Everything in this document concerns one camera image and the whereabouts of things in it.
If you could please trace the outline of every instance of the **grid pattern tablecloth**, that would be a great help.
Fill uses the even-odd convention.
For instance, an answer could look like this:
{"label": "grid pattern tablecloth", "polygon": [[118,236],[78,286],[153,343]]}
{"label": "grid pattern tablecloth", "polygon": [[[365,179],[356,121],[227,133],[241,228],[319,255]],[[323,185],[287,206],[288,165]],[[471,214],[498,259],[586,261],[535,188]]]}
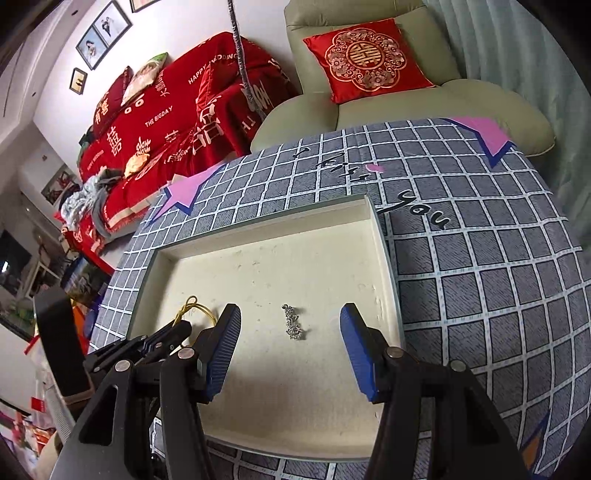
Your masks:
{"label": "grid pattern tablecloth", "polygon": [[[347,163],[323,160],[343,154]],[[343,176],[349,168],[378,165]],[[392,258],[407,349],[464,360],[518,446],[543,436],[536,472],[550,474],[589,415],[591,276],[568,220],[528,160],[511,148],[491,168],[473,132],[445,119],[390,122],[319,135],[239,158],[201,188],[189,215],[148,212],[111,281],[91,344],[126,335],[148,263],[163,245],[267,213],[366,193]],[[413,205],[427,209],[412,209]],[[445,229],[431,221],[448,218]],[[421,425],[415,475],[426,476],[430,425]],[[160,425],[152,428],[162,451]],[[356,479],[364,463],[274,459],[212,446],[220,478]]]}

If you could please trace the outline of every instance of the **silver earring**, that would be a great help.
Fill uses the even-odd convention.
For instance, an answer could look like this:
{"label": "silver earring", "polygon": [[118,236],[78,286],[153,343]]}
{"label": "silver earring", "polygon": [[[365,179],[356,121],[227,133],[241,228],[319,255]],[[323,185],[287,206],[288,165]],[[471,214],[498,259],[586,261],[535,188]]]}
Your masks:
{"label": "silver earring", "polygon": [[285,324],[287,325],[287,330],[285,332],[287,335],[289,335],[292,340],[303,340],[304,331],[301,329],[301,326],[297,321],[299,315],[296,315],[296,310],[287,303],[281,308],[285,310]]}

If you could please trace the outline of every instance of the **pink star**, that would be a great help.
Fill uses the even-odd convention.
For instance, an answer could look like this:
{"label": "pink star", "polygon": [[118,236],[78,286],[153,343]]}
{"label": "pink star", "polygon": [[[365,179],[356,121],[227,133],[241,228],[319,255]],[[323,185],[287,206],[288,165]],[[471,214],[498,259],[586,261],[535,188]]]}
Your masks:
{"label": "pink star", "polygon": [[510,149],[512,142],[492,118],[459,116],[450,118],[452,123],[476,134],[491,167],[494,167]]}
{"label": "pink star", "polygon": [[213,167],[209,167],[207,170],[197,173],[192,177],[179,180],[175,183],[170,184],[164,188],[164,193],[167,196],[167,200],[164,205],[160,208],[158,213],[154,215],[152,220],[155,222],[157,219],[162,217],[172,207],[177,207],[185,215],[190,215],[199,193],[199,188],[209,177],[218,171],[219,167],[223,162],[217,163]]}

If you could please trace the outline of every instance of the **photo pillow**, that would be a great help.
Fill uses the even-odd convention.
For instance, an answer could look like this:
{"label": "photo pillow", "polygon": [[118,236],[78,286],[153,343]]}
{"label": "photo pillow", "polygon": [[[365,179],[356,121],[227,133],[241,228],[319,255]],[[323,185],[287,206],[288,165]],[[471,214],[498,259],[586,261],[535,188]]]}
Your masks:
{"label": "photo pillow", "polygon": [[149,59],[146,64],[136,72],[123,95],[121,106],[125,106],[130,100],[133,100],[134,97],[141,93],[142,90],[154,83],[166,62],[167,57],[168,53],[156,55]]}

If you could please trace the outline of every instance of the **sofa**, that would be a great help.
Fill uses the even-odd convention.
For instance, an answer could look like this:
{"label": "sofa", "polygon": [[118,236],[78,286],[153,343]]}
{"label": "sofa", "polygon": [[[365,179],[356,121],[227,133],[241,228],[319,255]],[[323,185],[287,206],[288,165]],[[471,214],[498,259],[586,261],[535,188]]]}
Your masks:
{"label": "sofa", "polygon": [[[296,91],[265,50],[245,38],[243,44],[255,101],[269,113]],[[110,184],[101,203],[93,203],[94,212],[85,210],[72,226],[71,246],[93,261],[107,243],[135,231],[159,189],[175,177],[193,176],[249,154],[261,124],[244,94],[230,32],[184,53],[162,69],[153,85],[115,110],[81,156],[82,181],[95,179],[104,168],[123,172],[138,155],[148,159]]]}
{"label": "sofa", "polygon": [[[528,157],[543,155],[554,146],[548,120],[519,94],[461,78],[445,36],[421,0],[291,0],[284,13],[303,95],[269,114],[252,142],[252,151],[358,125],[454,116],[494,119]],[[303,39],[392,17],[435,87],[336,105],[330,99],[328,78]]]}

